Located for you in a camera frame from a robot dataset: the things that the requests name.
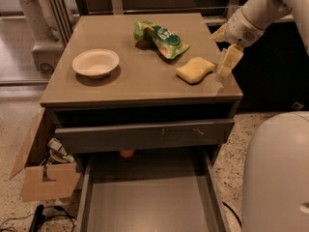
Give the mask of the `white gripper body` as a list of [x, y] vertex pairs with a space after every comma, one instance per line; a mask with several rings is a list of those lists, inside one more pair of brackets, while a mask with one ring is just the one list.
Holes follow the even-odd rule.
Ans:
[[237, 9], [226, 23], [225, 39], [230, 44], [249, 47], [260, 39], [263, 34], [263, 30], [256, 28], [247, 20], [242, 9]]

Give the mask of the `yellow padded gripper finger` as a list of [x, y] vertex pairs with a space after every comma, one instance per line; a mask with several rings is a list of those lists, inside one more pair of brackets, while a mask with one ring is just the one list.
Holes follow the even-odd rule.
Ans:
[[228, 77], [242, 56], [243, 47], [237, 43], [233, 43], [228, 48], [224, 48], [215, 72], [222, 78]]
[[215, 32], [211, 34], [211, 39], [217, 43], [222, 43], [226, 41], [226, 27], [227, 24], [221, 25]]

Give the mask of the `white robot base shell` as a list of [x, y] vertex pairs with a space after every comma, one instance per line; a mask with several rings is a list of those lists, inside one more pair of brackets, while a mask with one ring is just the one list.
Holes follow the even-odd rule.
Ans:
[[309, 112], [263, 122], [245, 159], [242, 232], [309, 232]]

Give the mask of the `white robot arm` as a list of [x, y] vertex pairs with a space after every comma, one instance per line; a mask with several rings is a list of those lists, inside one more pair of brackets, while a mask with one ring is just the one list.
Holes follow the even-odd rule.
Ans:
[[292, 15], [306, 52], [309, 53], [309, 0], [248, 0], [211, 37], [230, 46], [224, 49], [216, 73], [227, 77], [243, 50], [262, 37], [274, 21]]

